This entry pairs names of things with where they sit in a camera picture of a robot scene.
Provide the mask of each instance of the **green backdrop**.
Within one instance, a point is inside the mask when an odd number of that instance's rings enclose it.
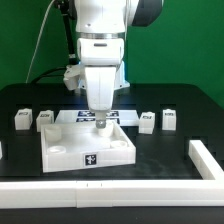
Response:
[[[0,88],[25,82],[50,0],[0,0]],[[224,108],[224,1],[165,0],[147,28],[130,27],[126,45],[131,83],[188,83]],[[67,64],[60,11],[51,9],[31,78]]]

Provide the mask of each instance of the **black table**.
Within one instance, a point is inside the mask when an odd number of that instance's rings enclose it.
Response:
[[[224,164],[224,111],[200,89],[184,84],[136,84],[114,97],[114,110],[156,113],[152,135],[137,127],[122,127],[136,146],[136,164],[57,173],[43,173],[40,111],[88,109],[86,96],[60,84],[16,84],[0,91],[0,181],[201,179],[188,157],[190,139],[201,140],[216,161]],[[15,131],[19,109],[33,110],[28,131]],[[162,110],[175,109],[177,130],[163,131]],[[0,223],[223,223],[222,207],[57,208],[0,210]]]

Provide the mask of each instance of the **sticker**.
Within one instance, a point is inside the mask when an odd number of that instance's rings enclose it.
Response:
[[[95,121],[95,118],[77,118],[76,122]]]
[[[88,155],[85,155],[84,158],[85,158],[85,166],[97,165],[97,155],[96,154],[88,154]]]
[[[28,115],[28,112],[20,112],[19,115]]]
[[[152,119],[152,116],[143,116],[143,119]]]
[[[118,110],[110,111],[109,113],[107,113],[107,117],[119,117]]]
[[[50,117],[50,114],[41,114],[40,117]]]
[[[173,113],[165,113],[166,116],[174,116]]]
[[[94,117],[94,116],[95,116],[95,113],[92,113],[88,110],[78,112],[78,117]]]

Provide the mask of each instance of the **cable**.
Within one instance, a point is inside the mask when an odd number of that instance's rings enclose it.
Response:
[[[40,79],[45,78],[45,77],[57,77],[57,76],[63,76],[63,75],[49,75],[50,73],[56,72],[56,71],[65,71],[66,67],[58,67],[58,68],[53,68],[50,70],[47,70],[43,74],[39,75],[37,78],[32,80],[31,84],[37,83]]]
[[[45,16],[44,16],[44,19],[43,19],[43,22],[42,22],[42,25],[41,25],[41,28],[40,28],[40,32],[39,32],[39,35],[38,35],[36,47],[35,47],[35,50],[34,50],[34,53],[33,53],[33,57],[32,57],[31,63],[30,63],[29,71],[28,71],[28,74],[27,74],[26,83],[28,83],[28,81],[29,81],[29,77],[30,77],[31,70],[32,70],[32,67],[33,67],[33,62],[34,62],[34,59],[35,59],[36,54],[37,54],[37,50],[38,50],[38,47],[39,47],[39,44],[40,44],[40,39],[42,37],[43,29],[44,29],[44,26],[45,26],[45,23],[46,23],[49,11],[51,9],[51,6],[54,4],[54,1],[55,0],[51,1],[51,3],[49,4],[49,6],[48,6],[48,8],[47,8],[47,10],[45,12]]]
[[[130,7],[131,7],[131,1],[126,0],[126,8],[125,8],[125,40],[127,38],[127,32],[128,32],[128,18],[130,14]]]

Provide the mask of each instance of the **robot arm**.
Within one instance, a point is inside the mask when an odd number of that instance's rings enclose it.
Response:
[[[127,26],[151,24],[159,16],[163,0],[72,0],[70,3],[70,10],[77,17],[80,59],[80,65],[73,70],[76,75],[84,76],[88,106],[96,115],[96,127],[105,128],[116,74],[124,56]],[[74,89],[70,78],[65,75],[65,84]]]

